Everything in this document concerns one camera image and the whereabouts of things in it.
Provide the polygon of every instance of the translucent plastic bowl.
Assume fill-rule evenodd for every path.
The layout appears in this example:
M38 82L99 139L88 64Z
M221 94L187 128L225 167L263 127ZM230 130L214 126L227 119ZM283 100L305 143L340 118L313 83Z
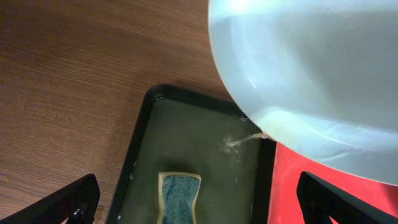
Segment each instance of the translucent plastic bowl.
M398 2L211 0L211 48L264 132L334 169L398 185Z

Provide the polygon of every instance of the red mat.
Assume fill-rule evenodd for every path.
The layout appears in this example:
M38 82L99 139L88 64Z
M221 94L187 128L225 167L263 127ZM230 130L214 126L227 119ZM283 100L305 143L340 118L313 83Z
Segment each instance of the red mat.
M304 223L296 196L297 183L302 171L309 171L378 209L398 217L398 187L333 170L278 144L268 224Z

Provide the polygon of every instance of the black tray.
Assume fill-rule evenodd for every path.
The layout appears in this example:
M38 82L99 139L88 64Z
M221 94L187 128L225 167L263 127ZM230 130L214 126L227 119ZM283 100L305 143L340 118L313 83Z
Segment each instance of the black tray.
M153 86L144 97L106 223L117 223L118 221L118 215L121 211L123 199L130 183L131 174L139 155L141 142L144 137L147 122L149 121L152 106L155 102L162 99L179 101L208 110L233 114L240 118L245 118L243 112L230 101L220 100L170 85ZM251 223L267 223L275 147L276 142L268 139L261 140L259 144L254 198L251 209Z

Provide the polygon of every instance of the brown wood surface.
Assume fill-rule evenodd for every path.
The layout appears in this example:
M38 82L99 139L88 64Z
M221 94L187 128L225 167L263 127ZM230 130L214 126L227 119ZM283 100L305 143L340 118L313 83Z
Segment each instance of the brown wood surface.
M207 0L0 5L0 218L94 173L103 223L147 89L227 97Z

